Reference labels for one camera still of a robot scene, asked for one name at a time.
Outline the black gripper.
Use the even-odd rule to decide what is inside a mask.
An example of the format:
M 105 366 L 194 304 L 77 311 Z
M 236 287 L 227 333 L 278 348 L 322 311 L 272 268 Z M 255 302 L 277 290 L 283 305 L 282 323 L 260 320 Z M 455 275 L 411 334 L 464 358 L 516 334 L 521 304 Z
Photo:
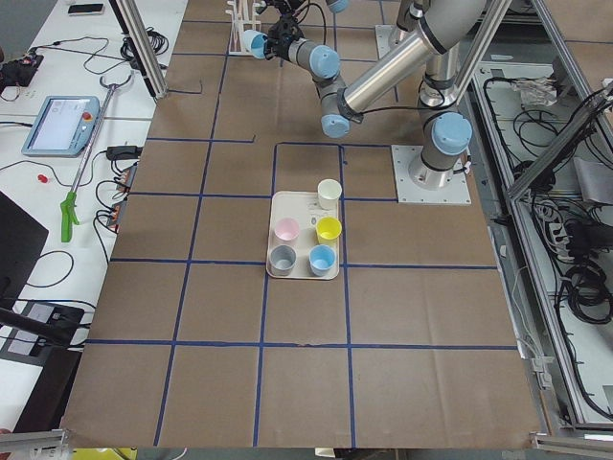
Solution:
M 290 45 L 303 38 L 298 20 L 295 16 L 281 16 L 267 32 L 264 57 L 266 59 L 282 58 L 289 60 Z

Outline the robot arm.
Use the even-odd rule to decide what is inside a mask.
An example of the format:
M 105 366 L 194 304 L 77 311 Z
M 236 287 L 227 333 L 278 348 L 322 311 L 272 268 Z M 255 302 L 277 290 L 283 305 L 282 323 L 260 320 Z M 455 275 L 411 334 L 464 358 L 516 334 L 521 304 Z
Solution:
M 266 1 L 279 19 L 262 36 L 258 58 L 281 58 L 310 73 L 322 108 L 322 131 L 331 139 L 346 136 L 370 106 L 433 58 L 448 58 L 476 24 L 484 1 L 402 1 L 393 38 L 396 44 L 369 70 L 345 84 L 340 57 L 330 47 L 305 38 L 298 15 L 303 1 Z
M 277 10 L 280 15 L 294 14 L 305 3 L 306 0 L 264 0 L 256 6 L 257 14 L 263 14 L 269 7 Z M 348 5 L 348 0 L 327 0 L 328 9 L 333 13 L 342 12 Z

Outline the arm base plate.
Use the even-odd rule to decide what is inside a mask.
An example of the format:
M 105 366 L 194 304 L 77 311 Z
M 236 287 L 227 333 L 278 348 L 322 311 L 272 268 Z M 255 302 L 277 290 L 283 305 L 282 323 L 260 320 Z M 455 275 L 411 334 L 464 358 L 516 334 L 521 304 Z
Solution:
M 408 33 L 397 25 L 376 25 L 375 41 L 377 56 L 383 58 L 392 49 L 396 48 L 407 35 Z
M 467 206 L 471 204 L 466 174 L 460 159 L 451 170 L 428 169 L 422 146 L 391 145 L 397 202 L 400 204 Z

